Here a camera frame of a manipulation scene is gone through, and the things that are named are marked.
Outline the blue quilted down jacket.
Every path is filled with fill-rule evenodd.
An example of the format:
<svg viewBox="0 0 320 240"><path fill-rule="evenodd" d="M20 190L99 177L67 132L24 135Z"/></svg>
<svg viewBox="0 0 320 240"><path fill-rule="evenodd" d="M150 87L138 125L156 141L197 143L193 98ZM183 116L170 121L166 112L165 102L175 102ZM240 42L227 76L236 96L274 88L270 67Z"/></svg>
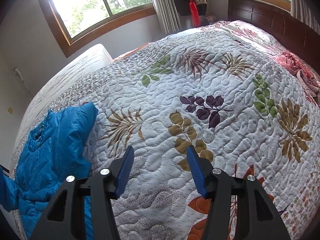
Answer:
<svg viewBox="0 0 320 240"><path fill-rule="evenodd" d="M1 206L19 211L28 238L62 182L70 175L79 179L89 175L91 163L82 153L97 114L91 102L49 110L29 132L15 178L1 174Z"/></svg>

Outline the floral quilted bedspread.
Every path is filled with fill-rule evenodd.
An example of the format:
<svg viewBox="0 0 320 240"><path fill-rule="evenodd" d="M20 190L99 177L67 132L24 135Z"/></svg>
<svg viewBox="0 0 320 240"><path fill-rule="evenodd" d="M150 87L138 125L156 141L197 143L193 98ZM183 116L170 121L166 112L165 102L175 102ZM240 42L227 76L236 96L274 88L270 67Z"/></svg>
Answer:
<svg viewBox="0 0 320 240"><path fill-rule="evenodd" d="M10 178L49 110L91 102L98 114L82 153L89 176L135 150L125 192L112 203L121 239L201 238L210 202L196 191L189 146L230 176L254 175L299 239L319 207L319 99L308 101L275 62L283 51L272 35L233 21L113 59L37 117L15 147Z"/></svg>

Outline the pink floral pillow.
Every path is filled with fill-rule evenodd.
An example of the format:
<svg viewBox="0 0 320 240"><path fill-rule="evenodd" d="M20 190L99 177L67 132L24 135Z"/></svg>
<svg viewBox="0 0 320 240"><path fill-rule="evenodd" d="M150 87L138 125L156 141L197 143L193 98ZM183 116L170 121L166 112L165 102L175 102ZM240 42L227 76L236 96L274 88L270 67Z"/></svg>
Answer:
<svg viewBox="0 0 320 240"><path fill-rule="evenodd" d="M310 102L317 104L319 99L319 76L294 53L283 51L275 57L275 62L284 67L301 84L305 97Z"/></svg>

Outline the dark wooden headboard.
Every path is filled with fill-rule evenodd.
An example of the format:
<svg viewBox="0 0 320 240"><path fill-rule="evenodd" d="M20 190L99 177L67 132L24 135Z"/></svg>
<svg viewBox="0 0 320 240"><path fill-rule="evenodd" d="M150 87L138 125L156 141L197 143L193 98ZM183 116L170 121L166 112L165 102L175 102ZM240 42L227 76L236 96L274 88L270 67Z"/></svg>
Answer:
<svg viewBox="0 0 320 240"><path fill-rule="evenodd" d="M287 11L256 0L228 0L228 19L266 31L319 72L319 34Z"/></svg>

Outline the large wooden-framed window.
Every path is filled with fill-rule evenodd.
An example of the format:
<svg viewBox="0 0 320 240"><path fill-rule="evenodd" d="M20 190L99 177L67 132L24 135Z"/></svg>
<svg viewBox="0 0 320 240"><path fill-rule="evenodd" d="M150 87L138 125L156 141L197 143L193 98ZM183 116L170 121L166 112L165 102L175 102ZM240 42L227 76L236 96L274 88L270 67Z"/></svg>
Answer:
<svg viewBox="0 0 320 240"><path fill-rule="evenodd" d="M151 0L38 0L65 57L125 24L154 15Z"/></svg>

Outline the right striped curtain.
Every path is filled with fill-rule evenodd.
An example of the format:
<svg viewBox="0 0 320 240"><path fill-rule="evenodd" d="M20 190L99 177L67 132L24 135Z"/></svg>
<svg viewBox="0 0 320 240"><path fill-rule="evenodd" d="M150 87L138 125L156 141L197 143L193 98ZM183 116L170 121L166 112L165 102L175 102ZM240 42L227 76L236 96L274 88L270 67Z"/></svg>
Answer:
<svg viewBox="0 0 320 240"><path fill-rule="evenodd" d="M291 0L290 14L319 34L319 23L303 0Z"/></svg>

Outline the grey striped curtain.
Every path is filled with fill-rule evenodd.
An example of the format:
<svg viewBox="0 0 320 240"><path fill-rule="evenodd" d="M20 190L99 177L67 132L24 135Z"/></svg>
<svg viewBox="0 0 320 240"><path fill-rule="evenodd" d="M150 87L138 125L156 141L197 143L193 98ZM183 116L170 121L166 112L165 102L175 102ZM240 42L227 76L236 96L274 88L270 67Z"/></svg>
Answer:
<svg viewBox="0 0 320 240"><path fill-rule="evenodd" d="M174 0L152 0L161 30L172 34L181 29L180 18Z"/></svg>

